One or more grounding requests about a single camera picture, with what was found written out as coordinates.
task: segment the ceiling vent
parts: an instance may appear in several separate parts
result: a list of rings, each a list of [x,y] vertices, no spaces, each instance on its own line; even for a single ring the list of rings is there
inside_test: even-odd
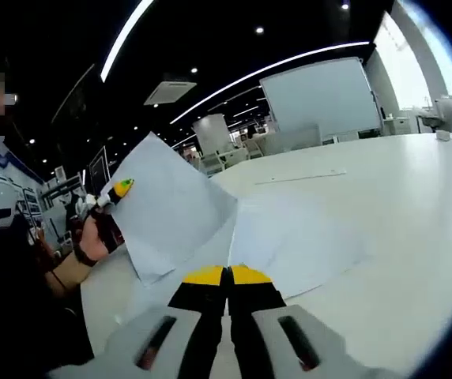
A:
[[[174,103],[192,89],[190,81],[162,81],[145,101],[144,105]]]

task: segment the whiteboard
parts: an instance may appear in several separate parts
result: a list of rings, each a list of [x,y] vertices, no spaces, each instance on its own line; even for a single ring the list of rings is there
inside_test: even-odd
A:
[[[358,58],[319,62],[260,81],[281,132],[317,123],[324,139],[381,126]]]

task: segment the white desk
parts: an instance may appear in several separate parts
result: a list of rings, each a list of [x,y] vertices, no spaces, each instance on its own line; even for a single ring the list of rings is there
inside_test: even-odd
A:
[[[298,186],[365,235],[369,259],[288,304],[300,304],[346,339],[368,366],[409,373],[452,321],[452,141],[412,134],[332,144],[235,165],[213,177],[238,197],[255,177],[310,168],[347,174],[265,186]],[[92,349],[118,328],[136,275],[126,252],[82,284]]]

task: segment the paper sheet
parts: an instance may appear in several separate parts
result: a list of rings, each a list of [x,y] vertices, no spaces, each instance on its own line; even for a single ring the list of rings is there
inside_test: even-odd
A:
[[[236,212],[235,197],[153,133],[123,160],[102,193],[127,178],[134,185],[112,216],[144,285],[193,257]]]
[[[265,187],[239,201],[229,264],[264,272],[283,298],[316,288],[364,258],[360,235],[308,193]]]

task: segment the window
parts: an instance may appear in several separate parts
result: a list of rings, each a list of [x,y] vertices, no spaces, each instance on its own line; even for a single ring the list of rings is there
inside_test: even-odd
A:
[[[384,13],[375,45],[390,77],[400,109],[431,107],[423,71],[400,28],[388,13]]]
[[[400,4],[426,40],[439,66],[447,93],[452,95],[452,44],[418,5],[411,2]]]

